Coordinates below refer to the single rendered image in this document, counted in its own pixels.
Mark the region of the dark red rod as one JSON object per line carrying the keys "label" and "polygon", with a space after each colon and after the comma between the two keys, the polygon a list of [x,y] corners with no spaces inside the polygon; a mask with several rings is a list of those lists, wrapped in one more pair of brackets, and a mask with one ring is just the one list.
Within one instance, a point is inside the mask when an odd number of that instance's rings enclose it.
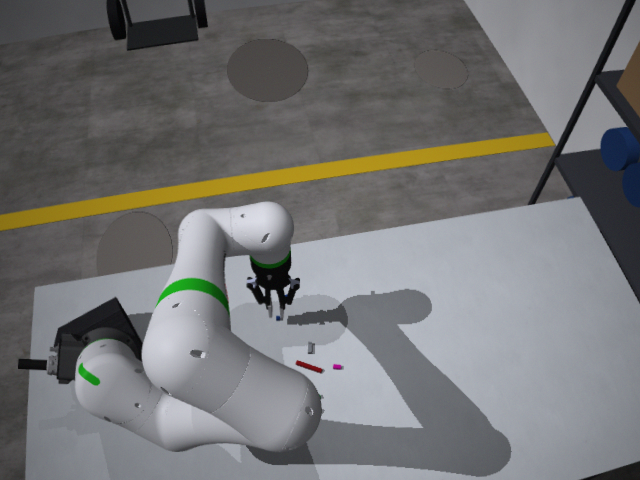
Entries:
{"label": "dark red rod", "polygon": [[313,365],[310,365],[310,364],[307,364],[307,363],[304,363],[304,362],[301,362],[301,361],[296,361],[296,365],[298,365],[300,367],[303,367],[303,368],[306,368],[306,369],[309,369],[309,370],[312,370],[312,371],[315,371],[315,372],[318,372],[318,373],[322,372],[322,368],[319,368],[319,367],[316,367],[316,366],[313,366]]}

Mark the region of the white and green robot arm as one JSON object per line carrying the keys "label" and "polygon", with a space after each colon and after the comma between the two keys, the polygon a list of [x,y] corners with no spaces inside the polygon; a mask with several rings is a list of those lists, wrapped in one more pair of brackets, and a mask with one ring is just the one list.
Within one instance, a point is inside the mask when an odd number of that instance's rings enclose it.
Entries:
{"label": "white and green robot arm", "polygon": [[230,332],[224,275],[225,255],[249,255],[259,278],[284,277],[293,233],[290,213],[275,202],[195,210],[180,224],[142,361],[128,334],[100,327],[80,340],[62,333],[50,347],[57,356],[19,359],[18,369],[47,370],[58,384],[75,380],[87,412],[168,451],[217,443],[297,449],[320,423],[319,393],[304,374]]}

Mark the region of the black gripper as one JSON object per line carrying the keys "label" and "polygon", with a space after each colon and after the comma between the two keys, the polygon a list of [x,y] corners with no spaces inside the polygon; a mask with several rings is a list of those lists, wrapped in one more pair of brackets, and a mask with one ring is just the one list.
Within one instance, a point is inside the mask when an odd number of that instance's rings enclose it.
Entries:
{"label": "black gripper", "polygon": [[[259,282],[264,285],[264,287]],[[257,285],[258,284],[258,285]],[[288,295],[285,297],[284,289],[286,286],[290,284],[290,288],[288,291]],[[260,289],[260,287],[265,289],[265,296]],[[270,289],[270,287],[275,287],[274,289]],[[296,291],[300,288],[300,278],[291,279],[290,275],[287,273],[284,277],[277,280],[263,280],[259,277],[253,279],[252,277],[247,278],[247,288],[250,289],[256,298],[258,304],[265,303],[266,309],[269,312],[269,318],[272,318],[273,314],[273,306],[272,306],[272,298],[271,298],[271,290],[276,290],[280,303],[280,317],[284,318],[284,310],[285,304],[291,305],[294,299]],[[270,290],[270,297],[269,297]],[[281,294],[282,293],[282,294]],[[289,296],[290,295],[290,296]],[[284,309],[283,309],[284,308]],[[272,313],[271,313],[272,312]]]}

